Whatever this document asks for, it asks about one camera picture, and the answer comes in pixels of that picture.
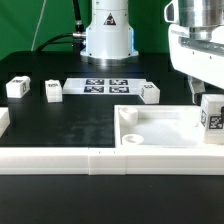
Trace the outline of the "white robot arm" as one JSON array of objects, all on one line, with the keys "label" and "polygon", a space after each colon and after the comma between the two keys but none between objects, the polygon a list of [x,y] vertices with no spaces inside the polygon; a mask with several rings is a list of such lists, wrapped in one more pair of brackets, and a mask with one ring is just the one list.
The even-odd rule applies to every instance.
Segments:
[{"label": "white robot arm", "polygon": [[[224,0],[171,0],[164,8],[175,70],[188,76],[193,93],[209,83],[224,89]],[[138,56],[128,22],[128,0],[92,0],[86,29],[87,62],[116,64]]]}]

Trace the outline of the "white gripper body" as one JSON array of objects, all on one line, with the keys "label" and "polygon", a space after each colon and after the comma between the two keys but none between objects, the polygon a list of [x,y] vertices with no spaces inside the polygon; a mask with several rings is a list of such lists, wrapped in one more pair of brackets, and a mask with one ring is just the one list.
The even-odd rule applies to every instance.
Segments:
[{"label": "white gripper body", "polygon": [[171,0],[164,20],[174,69],[224,89],[224,0]]}]

